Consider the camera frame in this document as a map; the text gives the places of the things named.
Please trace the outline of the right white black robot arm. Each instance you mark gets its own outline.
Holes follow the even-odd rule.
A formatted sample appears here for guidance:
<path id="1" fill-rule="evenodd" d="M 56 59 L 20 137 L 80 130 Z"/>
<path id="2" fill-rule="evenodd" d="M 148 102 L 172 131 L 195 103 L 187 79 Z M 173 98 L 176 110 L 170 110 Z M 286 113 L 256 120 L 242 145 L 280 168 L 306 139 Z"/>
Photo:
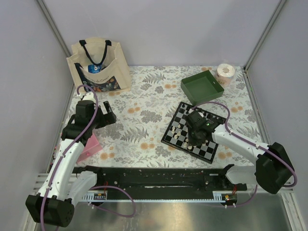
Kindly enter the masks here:
<path id="1" fill-rule="evenodd" d="M 294 168 L 284 147 L 257 142 L 227 129 L 221 119 L 207 119 L 196 110 L 185 118 L 188 128 L 188 145 L 198 146 L 212 141 L 229 147 L 251 162 L 250 166 L 228 165 L 219 178 L 222 189 L 231 190 L 236 184 L 255 184 L 276 194 L 295 175 Z"/>

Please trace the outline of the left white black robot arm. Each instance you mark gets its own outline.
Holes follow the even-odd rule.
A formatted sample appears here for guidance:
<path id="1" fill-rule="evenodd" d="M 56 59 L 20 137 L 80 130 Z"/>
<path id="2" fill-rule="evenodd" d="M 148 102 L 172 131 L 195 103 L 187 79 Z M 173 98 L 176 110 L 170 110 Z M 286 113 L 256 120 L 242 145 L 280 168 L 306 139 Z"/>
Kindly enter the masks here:
<path id="1" fill-rule="evenodd" d="M 116 115 L 109 102 L 99 105 L 93 93 L 87 93 L 77 102 L 76 112 L 62 130 L 59 150 L 47 178 L 37 194 L 26 199 L 26 207 L 35 222 L 67 227 L 77 203 L 88 190 L 104 186 L 103 176 L 91 171 L 82 173 L 72 184 L 69 180 L 93 131 L 115 122 Z"/>

